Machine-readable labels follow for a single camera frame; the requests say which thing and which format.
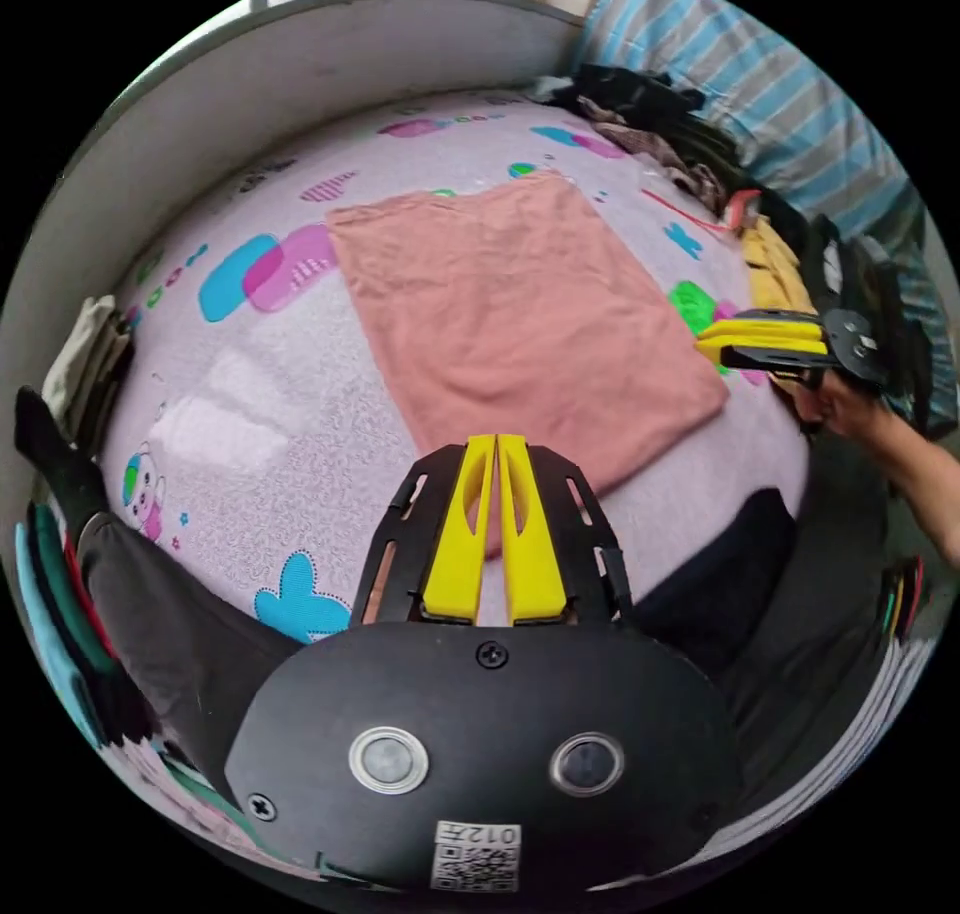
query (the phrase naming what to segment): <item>cartoon bear print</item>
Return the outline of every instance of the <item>cartoon bear print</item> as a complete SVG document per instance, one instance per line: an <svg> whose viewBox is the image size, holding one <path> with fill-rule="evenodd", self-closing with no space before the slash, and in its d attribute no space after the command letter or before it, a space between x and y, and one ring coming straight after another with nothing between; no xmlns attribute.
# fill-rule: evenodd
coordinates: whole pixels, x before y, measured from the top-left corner
<svg viewBox="0 0 960 914"><path fill-rule="evenodd" d="M157 465L144 442L127 462L123 474L123 506L141 533L156 542L163 533L163 500L167 482L157 474Z"/></svg>

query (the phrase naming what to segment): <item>green cloth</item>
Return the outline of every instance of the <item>green cloth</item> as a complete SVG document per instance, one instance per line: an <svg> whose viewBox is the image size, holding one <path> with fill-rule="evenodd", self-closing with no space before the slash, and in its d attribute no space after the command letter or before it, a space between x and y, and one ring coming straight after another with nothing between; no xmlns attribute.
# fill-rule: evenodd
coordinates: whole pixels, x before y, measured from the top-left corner
<svg viewBox="0 0 960 914"><path fill-rule="evenodd" d="M45 504L37 505L36 532L40 564L57 605L57 610L74 644L99 674L115 673L119 665L107 654L82 605L77 600L70 572L60 544L60 531L53 511Z"/></svg>

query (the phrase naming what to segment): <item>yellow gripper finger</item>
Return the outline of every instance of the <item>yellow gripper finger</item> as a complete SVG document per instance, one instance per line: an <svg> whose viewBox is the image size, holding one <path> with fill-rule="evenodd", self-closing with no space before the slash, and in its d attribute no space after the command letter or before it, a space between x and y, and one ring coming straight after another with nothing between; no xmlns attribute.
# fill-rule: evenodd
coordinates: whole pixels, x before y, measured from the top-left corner
<svg viewBox="0 0 960 914"><path fill-rule="evenodd" d="M496 438L492 434L467 441L423 592L423 606L433 617L476 623L495 451ZM469 517L474 504L476 527L471 528Z"/></svg>
<svg viewBox="0 0 960 914"><path fill-rule="evenodd" d="M711 337L735 336L737 338L761 335L779 337L795 341L819 341L823 337L823 328L815 321L764 320L763 318L729 318L716 321L698 335L699 340Z"/></svg>
<svg viewBox="0 0 960 914"><path fill-rule="evenodd" d="M827 345L821 340L802 340L796 338L778 336L763 336L760 334L743 335L717 335L714 337L704 337L702 334L697 338L694 344L696 349L708 358L714 364L720 364L720 357L725 348L728 347L756 347L773 351L790 351L801 354L821 354L828 353Z"/></svg>
<svg viewBox="0 0 960 914"><path fill-rule="evenodd" d="M509 623L554 620L567 596L523 437L497 438L497 466Z"/></svg>

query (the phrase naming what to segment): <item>blue heart print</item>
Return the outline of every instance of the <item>blue heart print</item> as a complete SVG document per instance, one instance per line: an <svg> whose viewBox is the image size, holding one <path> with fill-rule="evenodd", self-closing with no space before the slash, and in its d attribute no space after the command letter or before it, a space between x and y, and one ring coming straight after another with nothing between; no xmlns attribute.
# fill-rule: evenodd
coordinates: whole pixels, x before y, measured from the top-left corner
<svg viewBox="0 0 960 914"><path fill-rule="evenodd" d="M257 620L302 644L346 630L350 611L340 601L318 594L315 584L313 559L306 551L294 551L283 565L279 591L257 591L253 601Z"/></svg>
<svg viewBox="0 0 960 914"><path fill-rule="evenodd" d="M700 251L703 245L692 238L679 224L674 222L669 227L663 229L663 233L673 241L681 250L686 251L695 261L700 260Z"/></svg>

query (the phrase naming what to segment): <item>screw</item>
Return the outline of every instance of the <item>screw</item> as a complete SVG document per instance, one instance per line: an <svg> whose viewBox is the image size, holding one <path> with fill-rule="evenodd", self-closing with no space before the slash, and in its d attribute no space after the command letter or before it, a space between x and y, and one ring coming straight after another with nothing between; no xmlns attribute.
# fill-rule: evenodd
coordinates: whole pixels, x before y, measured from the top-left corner
<svg viewBox="0 0 960 914"><path fill-rule="evenodd" d="M495 671L507 663L507 649L496 641L484 641L477 648L477 663L488 671Z"/></svg>
<svg viewBox="0 0 960 914"><path fill-rule="evenodd" d="M262 794L251 794L247 798L247 808L258 821L270 823L277 819L277 809L269 797Z"/></svg>

